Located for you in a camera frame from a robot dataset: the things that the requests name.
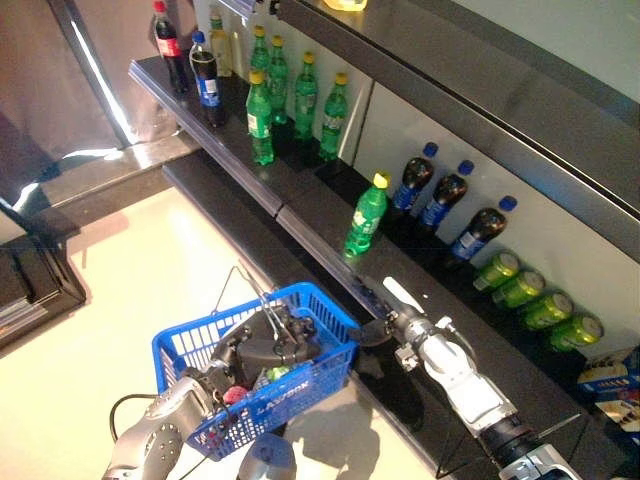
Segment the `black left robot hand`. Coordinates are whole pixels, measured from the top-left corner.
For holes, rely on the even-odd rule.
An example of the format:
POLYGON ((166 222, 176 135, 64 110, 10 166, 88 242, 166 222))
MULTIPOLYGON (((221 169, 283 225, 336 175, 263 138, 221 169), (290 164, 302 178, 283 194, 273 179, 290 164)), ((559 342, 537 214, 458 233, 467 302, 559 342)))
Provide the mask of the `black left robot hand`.
POLYGON ((263 369, 293 366, 321 354, 309 316, 296 317, 286 305, 260 310, 227 333, 211 359, 226 365, 235 383, 250 388, 263 369))

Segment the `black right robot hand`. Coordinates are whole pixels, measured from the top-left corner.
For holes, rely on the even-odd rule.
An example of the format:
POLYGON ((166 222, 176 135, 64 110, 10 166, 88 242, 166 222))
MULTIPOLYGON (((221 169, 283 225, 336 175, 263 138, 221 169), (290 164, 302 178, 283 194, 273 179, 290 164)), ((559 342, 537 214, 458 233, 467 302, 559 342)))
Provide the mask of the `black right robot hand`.
POLYGON ((404 343, 409 324, 424 317, 417 301, 392 277, 380 283, 368 276, 355 276, 350 292, 372 316, 367 323, 348 330, 349 338, 361 346, 381 345, 391 338, 404 343))

